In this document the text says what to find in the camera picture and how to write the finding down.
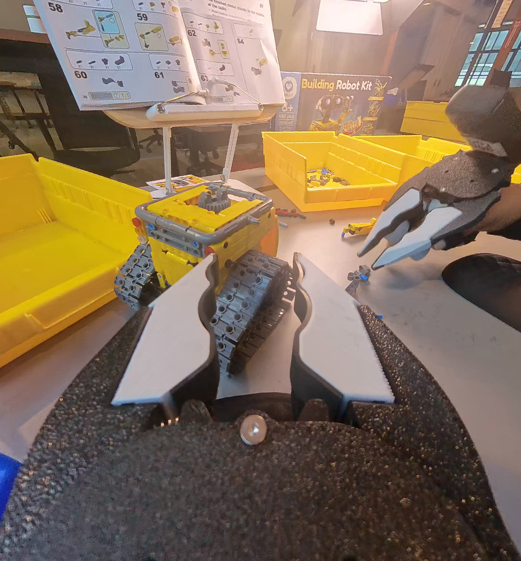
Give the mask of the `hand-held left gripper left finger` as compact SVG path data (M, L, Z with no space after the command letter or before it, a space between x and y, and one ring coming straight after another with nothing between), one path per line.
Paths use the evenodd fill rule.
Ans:
M211 320L217 309L216 255L209 255L144 311L111 406L159 404L168 419L189 400L210 406L220 365Z

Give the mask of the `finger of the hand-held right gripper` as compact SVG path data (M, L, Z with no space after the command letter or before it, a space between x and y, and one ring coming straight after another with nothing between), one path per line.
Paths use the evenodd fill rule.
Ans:
M381 242L384 237L392 234L402 223L406 221L410 226L422 214L423 196L420 190L410 188L396 200L390 200L367 236L365 244L357 253L357 256L364 256Z
M377 270L408 257L426 256L432 248L432 240L446 228L452 229L462 218L463 212L455 207L438 207L425 215L423 222L414 230L406 231L397 241L386 248L372 264Z

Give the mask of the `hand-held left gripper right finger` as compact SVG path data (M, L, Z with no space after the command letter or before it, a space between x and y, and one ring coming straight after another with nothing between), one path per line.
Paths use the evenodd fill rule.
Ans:
M296 410L318 399L331 420L341 420L350 402L394 404L360 303L302 253L293 255L292 278L293 309L300 320L290 367Z

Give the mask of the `large yellow bin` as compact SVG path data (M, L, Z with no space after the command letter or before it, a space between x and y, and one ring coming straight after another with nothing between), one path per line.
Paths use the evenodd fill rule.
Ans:
M265 174L302 212L376 207L390 200L399 171L371 157L374 145L332 132L264 132ZM307 188L308 170L327 168L350 186Z

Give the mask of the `grey bent beam piece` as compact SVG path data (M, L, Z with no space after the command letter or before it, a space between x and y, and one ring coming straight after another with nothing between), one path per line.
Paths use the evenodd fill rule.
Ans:
M369 282L369 277L365 277L360 274L360 270L351 271L347 275L347 280L349 281L348 286L346 287L346 292L356 298L356 291L361 284L366 284Z

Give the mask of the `yellow toy tracked robot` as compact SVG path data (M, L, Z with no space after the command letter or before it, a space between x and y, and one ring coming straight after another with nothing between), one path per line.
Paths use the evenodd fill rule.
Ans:
M295 295L292 267L276 256L279 226L271 198L202 181L142 204L132 222L139 243L116 275L117 298L139 310L216 257L211 324L221 374L241 374Z

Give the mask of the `grey desk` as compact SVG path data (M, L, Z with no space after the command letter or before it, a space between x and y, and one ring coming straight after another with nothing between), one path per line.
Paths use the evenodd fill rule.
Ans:
M482 233L464 247L380 269L357 295L449 396L521 553L521 333L440 279L448 263L482 252L521 261L521 242ZM0 452L24 459L55 401L132 314L115 299L0 369Z

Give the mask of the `small yellow block assembly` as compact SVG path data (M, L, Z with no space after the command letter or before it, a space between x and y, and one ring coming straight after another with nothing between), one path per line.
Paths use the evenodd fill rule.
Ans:
M341 238L345 238L347 233L352 236L368 235L373 229L376 221L376 218L372 218L369 222L348 223L342 230Z

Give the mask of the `black dimpled cushion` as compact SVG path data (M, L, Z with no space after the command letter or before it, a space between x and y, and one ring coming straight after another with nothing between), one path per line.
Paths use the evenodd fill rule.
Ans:
M521 333L521 262L497 254L461 257L442 271L454 292Z

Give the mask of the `wide yellow bin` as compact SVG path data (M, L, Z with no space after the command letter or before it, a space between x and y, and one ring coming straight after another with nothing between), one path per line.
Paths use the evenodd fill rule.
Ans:
M0 368L117 298L151 200L46 158L0 158Z

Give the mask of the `printed sticker sheet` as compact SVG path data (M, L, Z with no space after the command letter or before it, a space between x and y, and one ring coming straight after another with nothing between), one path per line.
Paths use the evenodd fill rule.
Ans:
M162 196L166 196L167 193L179 193L194 186L204 185L205 183L207 183L206 179L193 174L187 174L171 178L171 186L167 185L165 179L147 181L146 186L152 190L151 193L157 191L162 193Z

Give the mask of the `white light panel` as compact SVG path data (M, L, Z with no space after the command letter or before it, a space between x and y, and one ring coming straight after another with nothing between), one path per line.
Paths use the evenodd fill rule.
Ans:
M383 34L380 1L320 1L316 30L381 36Z

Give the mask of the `white book stand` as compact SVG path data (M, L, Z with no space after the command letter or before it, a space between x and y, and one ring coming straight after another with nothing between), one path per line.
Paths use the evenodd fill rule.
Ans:
M208 103L215 86L227 86L245 96L245 103ZM231 125L226 161L221 180L227 182L231 173L239 127L249 123L263 123L272 119L284 105L285 98L276 103L264 103L252 94L227 80L213 78L205 89L159 102L148 108L106 109L103 112L115 122L132 129L161 128L166 193L172 187L171 136L174 127Z

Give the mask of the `black office chair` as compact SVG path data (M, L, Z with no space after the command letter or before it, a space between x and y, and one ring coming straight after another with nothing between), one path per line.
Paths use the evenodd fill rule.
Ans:
M65 79L43 74L39 79L62 146L51 148L54 161L110 178L140 160L134 129L103 111L81 111Z

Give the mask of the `instruction booklet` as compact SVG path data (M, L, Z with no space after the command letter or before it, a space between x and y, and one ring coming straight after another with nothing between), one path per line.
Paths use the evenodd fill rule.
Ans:
M282 106L269 1L35 1L78 107Z

